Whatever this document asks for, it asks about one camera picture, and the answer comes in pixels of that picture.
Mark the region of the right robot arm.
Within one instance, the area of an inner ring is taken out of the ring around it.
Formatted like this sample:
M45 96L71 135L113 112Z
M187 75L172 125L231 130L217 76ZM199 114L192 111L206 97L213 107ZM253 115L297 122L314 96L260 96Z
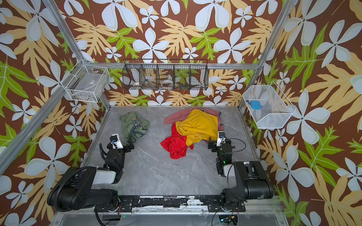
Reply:
M208 141L208 149L217 154L217 173L227 180L227 188L222 190L216 202L224 211L244 211L246 201L266 200L274 196L274 189L261 162L234 162L234 148L232 140L226 137Z

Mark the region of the olive green cloth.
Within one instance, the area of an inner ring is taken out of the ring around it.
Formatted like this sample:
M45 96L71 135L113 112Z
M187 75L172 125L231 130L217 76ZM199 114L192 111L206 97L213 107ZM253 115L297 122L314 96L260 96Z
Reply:
M143 137L150 123L145 118L139 116L136 112L129 112L120 116L123 135L129 143L135 143Z

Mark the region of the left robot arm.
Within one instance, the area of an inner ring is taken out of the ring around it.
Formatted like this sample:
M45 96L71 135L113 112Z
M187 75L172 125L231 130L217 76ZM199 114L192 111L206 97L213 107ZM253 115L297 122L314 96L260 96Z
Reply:
M125 163L125 154L134 149L129 142L123 148L116 143L107 145L105 152L100 145L103 167L71 167L52 188L47 204L59 212L77 211L96 207L101 210L115 211L119 206L118 192L112 189L93 189L94 185L111 185L120 181Z

